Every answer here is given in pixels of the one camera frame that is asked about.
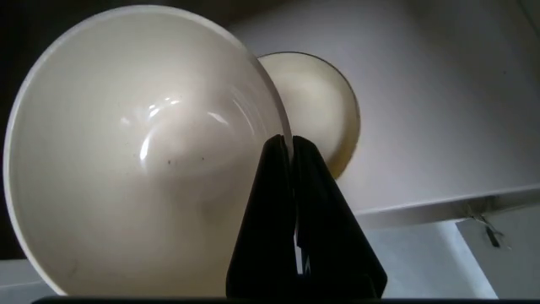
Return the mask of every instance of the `bowl rim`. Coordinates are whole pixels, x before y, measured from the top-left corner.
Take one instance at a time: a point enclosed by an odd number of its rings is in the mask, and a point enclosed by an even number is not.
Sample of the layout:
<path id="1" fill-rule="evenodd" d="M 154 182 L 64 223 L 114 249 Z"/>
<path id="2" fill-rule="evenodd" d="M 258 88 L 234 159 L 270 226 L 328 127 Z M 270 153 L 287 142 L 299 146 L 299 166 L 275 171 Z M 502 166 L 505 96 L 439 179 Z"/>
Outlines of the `bowl rim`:
<path id="1" fill-rule="evenodd" d="M 127 14 L 171 14 L 176 17 L 189 19 L 193 22 L 196 22 L 202 26 L 205 26 L 209 28 L 210 30 L 213 30 L 215 33 L 223 36 L 228 42 L 233 44 L 238 50 L 241 52 L 244 52 L 246 55 L 246 59 L 251 62 L 253 67 L 259 72 L 259 74 L 262 77 L 262 80 L 267 86 L 268 91 L 272 95 L 272 98 L 274 100 L 274 105 L 276 106 L 278 110 L 278 115 L 281 120 L 282 128 L 283 128 L 283 135 L 285 138 L 285 144 L 289 151 L 289 159 L 292 160 L 293 158 L 293 145 L 292 145 L 292 133 L 290 130 L 289 125 L 289 119 L 287 118 L 287 114 L 285 112 L 284 104 L 281 101 L 281 98 L 279 97 L 279 93 L 274 86 L 272 80 L 270 79 L 270 76 L 268 75 L 267 71 L 264 69 L 264 67 L 259 63 L 257 58 L 251 54 L 247 50 L 247 48 L 231 33 L 229 33 L 226 29 L 221 27 L 218 24 L 215 24 L 213 21 L 210 21 L 209 19 L 204 18 L 203 16 L 197 15 L 195 13 L 186 11 L 181 8 L 173 8 L 168 6 L 161 6 L 161 5 L 132 5 L 132 6 L 124 6 L 119 8 L 113 8 L 106 10 L 104 12 L 92 15 L 88 17 L 87 19 L 84 19 L 74 25 L 73 27 L 69 28 L 67 31 L 65 31 L 63 34 L 61 34 L 58 38 L 56 38 L 52 44 L 50 44 L 45 51 L 38 57 L 37 61 L 32 65 L 32 68 L 29 70 L 28 74 L 24 78 L 23 83 L 21 84 L 19 91 L 15 97 L 15 101 L 13 103 L 12 110 L 9 114 L 8 119 L 8 126 L 6 128 L 6 135 L 4 139 L 4 148 L 3 148 L 3 187 L 4 187 L 4 195 L 6 198 L 6 205 L 8 207 L 8 214 L 9 219 L 11 222 L 11 225 L 13 227 L 13 231 L 17 237 L 17 240 L 19 241 L 19 245 L 23 249 L 24 254 L 34 267 L 35 271 L 38 273 L 38 275 L 58 294 L 61 296 L 67 295 L 67 292 L 60 287 L 55 280 L 53 280 L 49 274 L 41 267 L 41 263 L 38 261 L 38 259 L 34 256 L 32 253 L 32 250 L 30 249 L 30 246 L 25 238 L 25 233 L 23 232 L 23 229 L 21 229 L 21 224 L 18 217 L 18 212 L 14 206 L 14 200 L 13 200 L 13 194 L 11 191 L 11 177 L 10 177 L 10 160 L 11 160 L 11 143 L 13 140 L 14 135 L 14 127 L 15 123 L 17 121 L 17 116 L 19 113 L 20 105 L 23 102 L 23 99 L 26 95 L 26 91 L 30 87 L 31 82 L 34 80 L 34 77 L 36 76 L 37 72 L 41 69 L 41 67 L 44 65 L 44 63 L 47 61 L 47 59 L 54 53 L 64 42 L 75 36 L 77 33 L 79 33 L 82 30 L 88 29 L 89 27 L 107 20 L 112 19 L 115 17 L 119 17 L 122 15 Z"/>

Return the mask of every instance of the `black surface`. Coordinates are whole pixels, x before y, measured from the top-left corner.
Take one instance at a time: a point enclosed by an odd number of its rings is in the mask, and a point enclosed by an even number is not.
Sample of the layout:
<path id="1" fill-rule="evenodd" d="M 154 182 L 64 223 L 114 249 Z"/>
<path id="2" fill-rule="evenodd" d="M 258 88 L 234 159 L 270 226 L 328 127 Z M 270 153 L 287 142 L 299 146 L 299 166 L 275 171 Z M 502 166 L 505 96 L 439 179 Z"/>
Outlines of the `black surface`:
<path id="1" fill-rule="evenodd" d="M 228 26 L 289 0 L 5 0 L 0 2 L 0 124 L 5 134 L 19 86 L 39 55 L 64 31 L 107 9 L 133 4 L 184 8 Z M 0 259 L 24 258 L 14 237 L 2 192 L 0 202 Z"/>
<path id="2" fill-rule="evenodd" d="M 386 273 L 317 147 L 282 135 L 264 145 L 227 273 L 233 299 L 381 298 Z M 303 257 L 297 274 L 294 232 Z"/>

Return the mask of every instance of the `dark background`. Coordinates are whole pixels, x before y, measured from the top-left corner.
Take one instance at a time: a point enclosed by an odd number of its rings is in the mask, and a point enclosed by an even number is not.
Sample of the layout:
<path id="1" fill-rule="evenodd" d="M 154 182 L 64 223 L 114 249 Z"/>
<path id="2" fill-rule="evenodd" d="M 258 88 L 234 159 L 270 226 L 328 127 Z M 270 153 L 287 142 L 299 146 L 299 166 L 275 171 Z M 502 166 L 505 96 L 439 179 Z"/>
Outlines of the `dark background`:
<path id="1" fill-rule="evenodd" d="M 0 133 L 24 77 L 40 54 L 78 22 L 111 8 L 158 4 L 183 8 L 227 27 L 293 0 L 6 0 L 0 3 Z M 24 258 L 0 195 L 0 259 Z"/>

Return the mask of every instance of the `ceramic bowl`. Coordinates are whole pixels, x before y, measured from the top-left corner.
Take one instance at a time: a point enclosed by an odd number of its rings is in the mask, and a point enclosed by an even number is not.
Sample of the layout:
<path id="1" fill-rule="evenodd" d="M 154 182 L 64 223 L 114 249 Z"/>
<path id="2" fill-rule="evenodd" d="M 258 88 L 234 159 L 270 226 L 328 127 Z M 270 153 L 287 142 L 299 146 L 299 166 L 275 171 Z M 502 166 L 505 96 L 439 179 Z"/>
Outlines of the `ceramic bowl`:
<path id="1" fill-rule="evenodd" d="M 3 177 L 13 227 L 54 291 L 223 296 L 263 143 L 290 130 L 261 64 L 175 8 L 85 20 L 26 77 Z"/>

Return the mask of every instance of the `cream bowl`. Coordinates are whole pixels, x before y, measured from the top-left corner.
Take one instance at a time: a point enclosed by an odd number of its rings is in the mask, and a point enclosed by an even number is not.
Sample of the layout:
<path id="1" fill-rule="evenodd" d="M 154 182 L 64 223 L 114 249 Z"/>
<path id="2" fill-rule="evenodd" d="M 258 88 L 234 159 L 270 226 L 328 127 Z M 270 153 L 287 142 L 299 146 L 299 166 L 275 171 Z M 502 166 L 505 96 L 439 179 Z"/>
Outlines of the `cream bowl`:
<path id="1" fill-rule="evenodd" d="M 39 58 L 4 145 L 8 212 L 59 294 L 223 296 L 264 142 L 291 142 L 278 92 L 229 32 L 118 8 Z"/>

